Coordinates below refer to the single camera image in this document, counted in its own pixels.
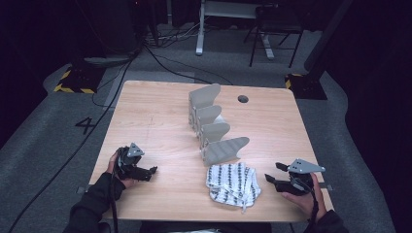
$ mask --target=person's left hand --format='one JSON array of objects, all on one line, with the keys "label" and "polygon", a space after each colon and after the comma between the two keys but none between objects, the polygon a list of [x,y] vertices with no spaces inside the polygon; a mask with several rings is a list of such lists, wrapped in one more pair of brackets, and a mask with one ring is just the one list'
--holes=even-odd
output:
[{"label": "person's left hand", "polygon": [[[110,157],[109,165],[107,166],[107,170],[106,170],[107,173],[110,173],[110,174],[113,173],[113,169],[114,169],[114,167],[115,167],[115,162],[116,162],[116,157],[117,157],[117,156],[118,156],[118,152],[116,151],[116,152],[112,155],[112,157]],[[125,180],[120,180],[120,181],[124,184],[124,186],[125,186],[126,188],[130,188],[130,187],[132,187],[132,186],[134,185],[134,180],[133,180],[133,179],[130,179],[130,178],[127,178],[127,179],[125,179]]]}]

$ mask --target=wooden table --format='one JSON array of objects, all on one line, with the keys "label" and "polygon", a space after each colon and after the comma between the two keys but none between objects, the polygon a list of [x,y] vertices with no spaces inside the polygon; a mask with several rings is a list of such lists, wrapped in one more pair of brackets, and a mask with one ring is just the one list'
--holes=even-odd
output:
[{"label": "wooden table", "polygon": [[[316,163],[308,135],[292,93],[282,88],[222,86],[215,105],[230,124],[223,137],[249,137],[240,150],[244,162],[257,171],[261,195],[253,207],[241,208],[213,201],[206,187],[206,172],[198,139],[189,126],[189,92],[204,84],[128,81],[124,84],[90,183],[103,173],[119,147],[136,143],[145,155],[139,167],[158,166],[152,179],[125,190],[117,202],[122,219],[203,221],[302,221],[302,212],[265,180],[269,174],[287,180],[276,162],[291,164],[296,158]],[[240,103],[239,95],[249,97]],[[326,207],[332,208],[327,190]]]}]

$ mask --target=dark background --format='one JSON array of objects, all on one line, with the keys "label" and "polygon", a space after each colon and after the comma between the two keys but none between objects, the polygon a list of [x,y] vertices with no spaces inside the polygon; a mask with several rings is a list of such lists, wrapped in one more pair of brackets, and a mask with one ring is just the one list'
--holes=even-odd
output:
[{"label": "dark background", "polygon": [[[307,28],[323,30],[341,2],[319,1]],[[105,56],[74,1],[54,4],[62,4],[65,11],[54,12],[48,1],[0,3],[0,147],[46,97],[45,77],[76,57]],[[180,0],[172,5],[173,25],[197,20],[193,9],[198,2],[188,5],[188,0]],[[82,6],[90,14],[87,5]],[[385,194],[398,232],[407,231],[406,213],[412,207],[410,9],[408,1],[353,1],[320,60],[348,96],[348,129]],[[70,38],[69,44],[64,38]]]}]

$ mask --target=hand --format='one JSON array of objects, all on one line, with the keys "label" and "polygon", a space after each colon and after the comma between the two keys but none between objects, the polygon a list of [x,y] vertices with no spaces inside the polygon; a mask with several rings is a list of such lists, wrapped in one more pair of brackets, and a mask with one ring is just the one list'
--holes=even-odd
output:
[{"label": "hand", "polygon": [[[318,178],[313,173],[311,173],[310,175],[313,180],[313,189],[315,190],[315,196],[319,205],[318,214],[316,215],[316,222],[318,222],[318,220],[326,214],[326,206],[324,201],[324,195],[322,194],[321,188],[319,187]],[[296,204],[300,208],[300,210],[302,210],[302,212],[306,216],[308,216],[308,218],[311,217],[313,210],[313,197],[311,193],[302,196],[295,196],[288,192],[282,192],[282,196]]]},{"label": "hand", "polygon": [[[112,155],[112,157],[110,157],[109,165],[107,166],[107,170],[106,170],[107,173],[110,173],[110,174],[113,173],[113,169],[114,169],[114,167],[115,167],[115,162],[116,162],[116,157],[117,157],[117,156],[118,156],[118,152],[116,151],[116,152]],[[132,187],[132,186],[134,185],[134,180],[133,180],[133,179],[130,179],[130,178],[127,178],[127,179],[125,179],[125,180],[120,180],[120,181],[124,184],[124,186],[125,186],[126,188],[130,188],[130,187]]]}]

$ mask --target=white cloth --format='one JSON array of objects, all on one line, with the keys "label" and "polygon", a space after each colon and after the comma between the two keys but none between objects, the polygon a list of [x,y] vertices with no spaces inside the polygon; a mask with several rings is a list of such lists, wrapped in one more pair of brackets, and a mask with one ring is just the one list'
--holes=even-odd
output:
[{"label": "white cloth", "polygon": [[246,211],[261,193],[255,169],[244,163],[213,165],[209,168],[206,186],[213,200],[238,206]]}]

